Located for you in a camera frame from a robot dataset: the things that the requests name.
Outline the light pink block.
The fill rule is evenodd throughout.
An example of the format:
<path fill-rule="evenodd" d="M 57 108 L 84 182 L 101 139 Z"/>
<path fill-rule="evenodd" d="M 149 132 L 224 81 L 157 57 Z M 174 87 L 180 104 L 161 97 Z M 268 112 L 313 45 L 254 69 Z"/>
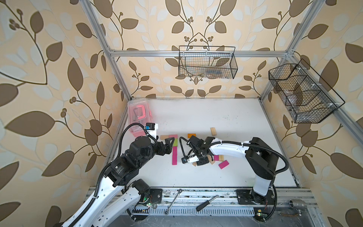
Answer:
<path fill-rule="evenodd" d="M 177 139 L 178 138 L 178 135 L 176 135 L 176 134 L 175 135 L 169 135 L 169 137 L 170 138 L 174 137 L 175 139 Z"/>

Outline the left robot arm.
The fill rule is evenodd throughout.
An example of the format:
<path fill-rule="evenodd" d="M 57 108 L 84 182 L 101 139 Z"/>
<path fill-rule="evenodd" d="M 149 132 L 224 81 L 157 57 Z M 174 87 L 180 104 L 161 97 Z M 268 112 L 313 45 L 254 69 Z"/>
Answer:
<path fill-rule="evenodd" d="M 132 123 L 121 137 L 133 126 L 140 127 L 144 135 L 137 137 L 124 153 L 119 144 L 116 158 L 101 170 L 94 192 L 62 226 L 107 227 L 130 207 L 150 202 L 149 185 L 133 178 L 155 155 L 171 154 L 175 138 L 158 141 L 155 123 Z"/>

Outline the green block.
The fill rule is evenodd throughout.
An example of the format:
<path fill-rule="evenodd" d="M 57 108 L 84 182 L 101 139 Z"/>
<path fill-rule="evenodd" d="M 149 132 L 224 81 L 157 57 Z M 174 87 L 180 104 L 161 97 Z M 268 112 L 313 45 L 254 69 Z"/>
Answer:
<path fill-rule="evenodd" d="M 173 146 L 174 146 L 174 147 L 177 147 L 177 146 L 178 146 L 178 139 L 177 139 L 177 138 L 175 138 L 175 141 L 174 141 L 174 143 L 173 143 Z"/>

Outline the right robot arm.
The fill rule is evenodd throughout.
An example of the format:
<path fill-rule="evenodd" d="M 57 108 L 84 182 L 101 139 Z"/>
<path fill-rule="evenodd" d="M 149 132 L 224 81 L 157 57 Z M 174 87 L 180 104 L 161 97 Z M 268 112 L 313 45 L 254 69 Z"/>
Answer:
<path fill-rule="evenodd" d="M 246 159 L 255 174 L 255 182 L 248 199 L 252 203 L 267 206 L 267 194 L 270 189 L 274 196 L 272 210 L 268 214 L 259 211 L 254 218 L 258 222 L 267 222 L 272 217 L 277 208 L 275 178 L 289 169 L 289 162 L 281 153 L 273 150 L 257 137 L 253 137 L 250 141 L 235 142 L 215 137 L 207 137 L 202 140 L 192 135 L 189 139 L 180 137 L 179 144 L 183 164 L 192 163 L 195 166 L 202 166 L 215 161 L 215 157 L 221 155 Z"/>

